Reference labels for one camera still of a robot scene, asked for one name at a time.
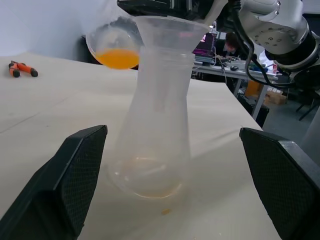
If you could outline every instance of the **orange juice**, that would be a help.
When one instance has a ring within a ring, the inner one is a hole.
[[[130,69],[139,64],[138,53],[129,49],[108,49],[97,53],[95,57],[101,64],[112,69]]]

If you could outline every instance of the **black cable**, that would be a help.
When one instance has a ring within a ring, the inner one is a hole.
[[[239,41],[240,47],[242,48],[242,50],[244,51],[245,54],[248,53],[247,54],[248,58],[245,61],[245,72],[248,75],[248,77],[250,79],[252,79],[253,81],[257,82],[257,83],[260,83],[260,84],[263,84],[263,85],[269,85],[269,86],[274,87],[274,88],[292,88],[292,87],[294,87],[295,86],[294,83],[273,84],[273,83],[270,82],[265,69],[260,65],[260,63],[257,61],[257,59],[255,57],[253,57],[254,52],[255,52],[254,43],[248,37],[248,35],[246,34],[246,32],[245,32],[245,30],[242,27],[242,24],[240,22],[239,10],[241,9],[241,1],[240,0],[228,0],[228,3],[229,3],[229,8],[231,9],[231,14],[232,14],[232,18],[233,18],[233,24],[234,24],[234,28],[235,28],[235,34],[236,34],[237,38],[240,39],[240,41]],[[245,41],[248,44],[249,52],[248,52],[247,48],[245,47],[245,44],[241,40]],[[262,81],[259,81],[259,80],[255,79],[250,74],[250,72],[249,72],[249,64],[251,63],[251,61],[261,71],[265,82],[262,82]]]

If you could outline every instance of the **white wall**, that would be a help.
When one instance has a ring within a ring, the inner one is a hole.
[[[101,0],[0,0],[31,31],[31,52],[78,60],[84,25]]]
[[[320,0],[303,0],[305,14],[320,14]]]

